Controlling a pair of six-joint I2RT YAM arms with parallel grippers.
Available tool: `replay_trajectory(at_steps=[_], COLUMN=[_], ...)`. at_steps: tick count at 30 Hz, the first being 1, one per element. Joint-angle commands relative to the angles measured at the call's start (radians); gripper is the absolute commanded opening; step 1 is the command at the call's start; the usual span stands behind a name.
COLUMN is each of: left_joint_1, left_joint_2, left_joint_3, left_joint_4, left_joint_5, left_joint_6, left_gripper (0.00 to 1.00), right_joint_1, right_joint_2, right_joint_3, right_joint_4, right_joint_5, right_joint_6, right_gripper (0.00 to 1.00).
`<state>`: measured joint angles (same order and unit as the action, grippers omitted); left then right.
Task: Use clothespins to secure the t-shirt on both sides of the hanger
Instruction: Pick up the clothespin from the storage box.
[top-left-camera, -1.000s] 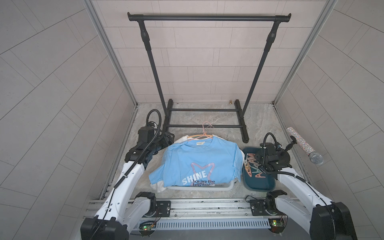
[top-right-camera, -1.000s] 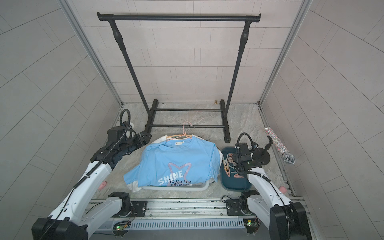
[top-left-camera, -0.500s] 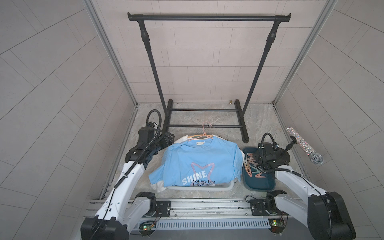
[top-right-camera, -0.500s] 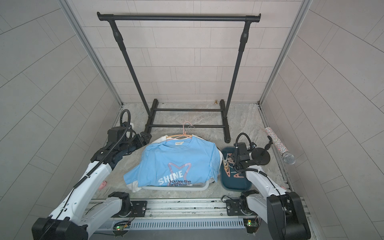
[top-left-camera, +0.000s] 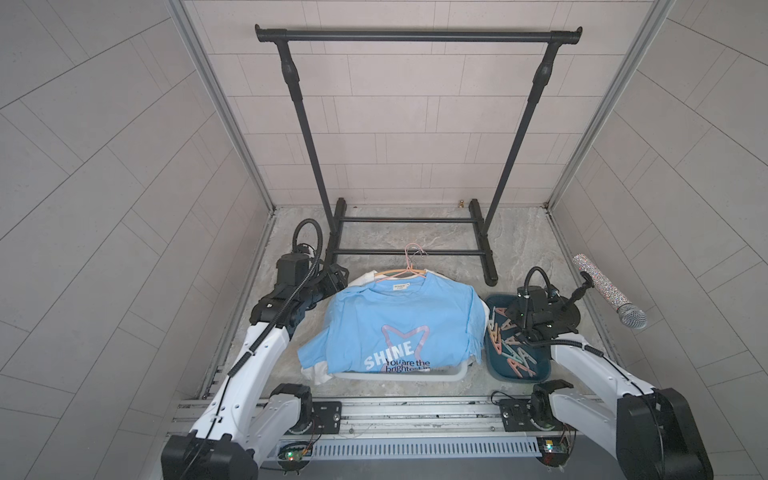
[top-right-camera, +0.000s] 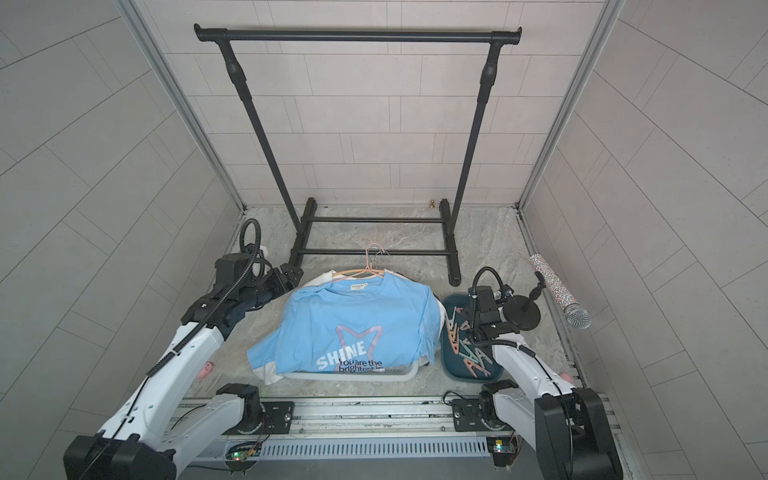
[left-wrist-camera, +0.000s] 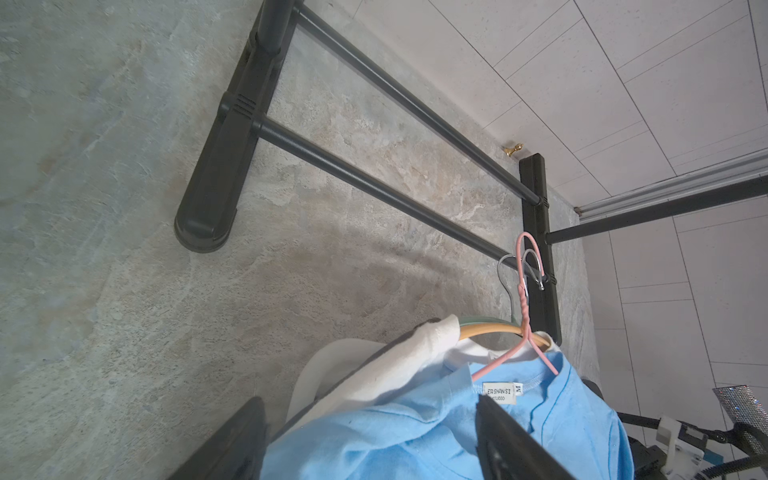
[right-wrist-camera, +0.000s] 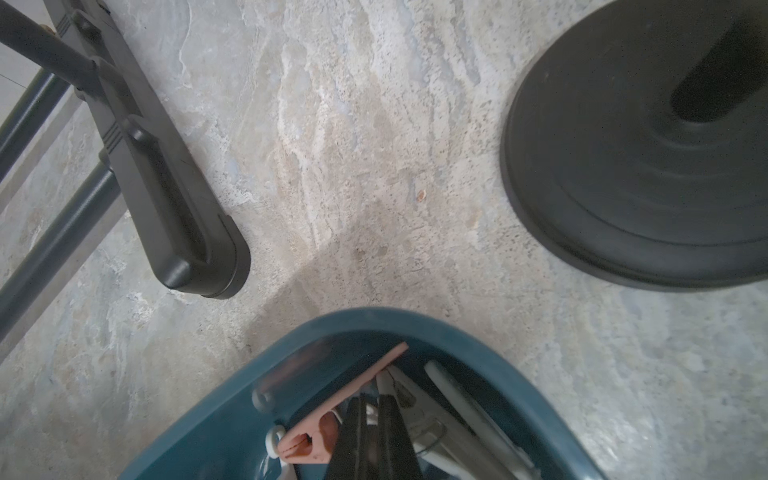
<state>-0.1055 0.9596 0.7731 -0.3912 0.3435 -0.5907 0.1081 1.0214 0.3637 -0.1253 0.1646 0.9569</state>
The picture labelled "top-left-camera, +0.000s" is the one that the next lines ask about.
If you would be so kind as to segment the pink wire hanger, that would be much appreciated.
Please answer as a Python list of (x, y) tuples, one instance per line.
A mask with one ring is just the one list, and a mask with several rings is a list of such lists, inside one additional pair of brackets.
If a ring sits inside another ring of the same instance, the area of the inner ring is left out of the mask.
[(411, 278), (425, 278), (427, 271), (425, 269), (417, 269), (414, 266), (412, 257), (414, 255), (425, 256), (426, 252), (423, 247), (415, 242), (411, 242), (404, 247), (405, 266), (399, 269), (391, 269), (380, 271), (374, 275), (374, 280), (377, 282), (385, 280), (407, 280)]

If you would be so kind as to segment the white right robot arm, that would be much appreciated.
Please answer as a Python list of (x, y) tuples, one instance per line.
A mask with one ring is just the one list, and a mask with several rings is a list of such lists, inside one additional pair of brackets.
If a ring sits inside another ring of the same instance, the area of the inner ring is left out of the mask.
[(713, 467), (686, 398), (660, 389), (614, 363), (579, 334), (576, 305), (602, 280), (587, 271), (569, 298), (551, 281), (531, 283), (544, 271), (532, 267), (515, 299), (502, 310), (515, 338), (525, 347), (543, 348), (593, 393), (587, 398), (565, 380), (534, 386), (527, 406), (530, 423), (542, 431), (571, 427), (601, 446), (628, 479), (711, 479)]

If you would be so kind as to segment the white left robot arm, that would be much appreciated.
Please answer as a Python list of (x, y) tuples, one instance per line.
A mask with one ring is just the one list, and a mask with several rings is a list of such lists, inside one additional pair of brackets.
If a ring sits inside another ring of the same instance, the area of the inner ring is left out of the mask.
[[(318, 241), (300, 242), (311, 226)], [(307, 385), (283, 383), (260, 400), (277, 360), (307, 311), (348, 284), (346, 268), (320, 257), (323, 232), (306, 218), (291, 250), (277, 261), (274, 289), (252, 309), (245, 343), (224, 383), (186, 435), (173, 435), (160, 457), (165, 479), (256, 479), (262, 464), (290, 430), (312, 428), (313, 399)]]

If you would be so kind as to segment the light blue t-shirt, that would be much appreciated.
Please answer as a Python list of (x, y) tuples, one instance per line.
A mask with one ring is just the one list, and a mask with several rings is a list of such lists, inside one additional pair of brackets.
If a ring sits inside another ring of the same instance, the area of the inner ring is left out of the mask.
[(324, 329), (298, 349), (302, 373), (404, 374), (482, 360), (488, 317), (474, 288), (428, 271), (334, 295)]

